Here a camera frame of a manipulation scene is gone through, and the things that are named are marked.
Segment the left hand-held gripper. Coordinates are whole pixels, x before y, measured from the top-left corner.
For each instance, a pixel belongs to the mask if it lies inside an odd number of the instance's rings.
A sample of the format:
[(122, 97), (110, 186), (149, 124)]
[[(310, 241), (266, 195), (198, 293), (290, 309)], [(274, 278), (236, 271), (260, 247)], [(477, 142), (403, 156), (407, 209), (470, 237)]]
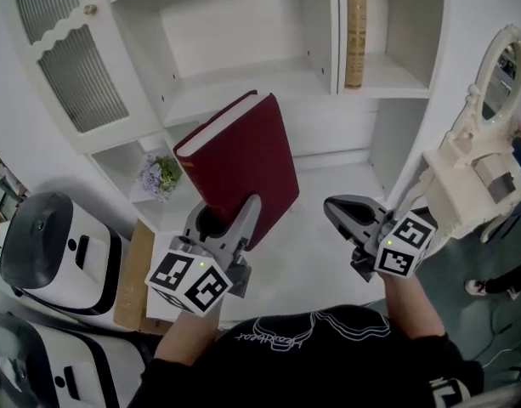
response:
[(199, 202), (183, 232), (154, 259), (144, 283), (172, 306), (197, 316), (208, 314), (227, 293), (243, 298), (252, 272), (243, 252), (260, 212), (260, 196), (251, 195), (225, 225)]

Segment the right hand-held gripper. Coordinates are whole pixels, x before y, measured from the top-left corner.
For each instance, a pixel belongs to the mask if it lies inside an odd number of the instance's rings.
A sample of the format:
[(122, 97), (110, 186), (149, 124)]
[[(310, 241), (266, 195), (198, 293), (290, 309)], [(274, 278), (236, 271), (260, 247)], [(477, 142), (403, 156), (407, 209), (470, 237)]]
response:
[(410, 278), (437, 230), (434, 221), (413, 211), (396, 220), (376, 200), (362, 195), (331, 196), (323, 210), (339, 234), (356, 245), (350, 265), (365, 281), (375, 272)]

